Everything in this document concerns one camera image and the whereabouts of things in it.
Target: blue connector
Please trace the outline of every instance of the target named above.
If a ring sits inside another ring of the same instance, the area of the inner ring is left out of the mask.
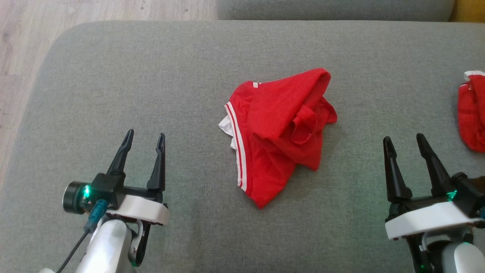
[[[88,222],[84,225],[84,231],[90,233],[94,232],[94,230],[96,230],[97,223],[104,216],[106,210],[108,210],[108,202],[104,199],[99,199],[89,214]]]

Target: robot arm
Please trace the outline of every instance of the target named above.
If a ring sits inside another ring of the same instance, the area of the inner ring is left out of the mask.
[[[77,273],[134,273],[134,267],[140,266],[145,256],[150,227],[168,224],[170,212],[163,203],[162,194],[165,191],[165,136],[160,134],[155,167],[146,188],[135,188],[124,186],[125,161],[133,134],[133,130],[128,131],[106,174],[99,173],[90,184],[72,182],[64,192],[66,212],[90,214],[84,229],[86,234],[93,234]],[[93,217],[98,203],[107,206],[99,213],[100,219]],[[138,230],[132,230],[128,222],[136,222]],[[40,273],[53,271],[43,269]]]
[[[485,257],[473,245],[472,227],[485,227],[485,177],[450,177],[423,134],[417,134],[431,179],[431,196],[412,198],[396,162],[389,137],[384,138],[389,239],[406,239],[416,273],[485,272]]]

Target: red fabric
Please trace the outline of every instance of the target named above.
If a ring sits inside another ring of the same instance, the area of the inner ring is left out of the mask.
[[[317,68],[278,81],[243,83],[229,99],[238,186],[259,208],[284,189],[296,164],[318,168],[322,130],[337,121],[323,97],[329,82],[330,74]]]
[[[485,76],[468,77],[458,89],[458,127],[470,149],[485,153]]]

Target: camera lens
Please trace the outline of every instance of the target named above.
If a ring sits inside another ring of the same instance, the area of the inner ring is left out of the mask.
[[[82,198],[85,194],[87,183],[71,182],[64,191],[62,206],[65,212],[83,214]]]

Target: gray cushion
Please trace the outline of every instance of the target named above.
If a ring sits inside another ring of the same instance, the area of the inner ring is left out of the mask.
[[[219,20],[448,21],[454,0],[218,0]]]
[[[87,217],[63,212],[71,181],[105,172],[130,128],[126,185],[143,187],[167,139],[172,217],[151,230],[139,272],[409,272],[387,239],[382,139],[415,196],[430,194],[415,141],[424,133],[450,173],[483,175],[485,156],[457,129],[463,72],[485,68],[485,25],[417,22],[103,22],[75,27],[39,71],[0,192],[0,272],[57,269]],[[297,168],[259,210],[236,186],[217,124],[242,82],[311,68],[332,74],[339,121],[318,171]],[[482,249],[485,236],[476,232]],[[86,242],[68,269],[79,262]]]

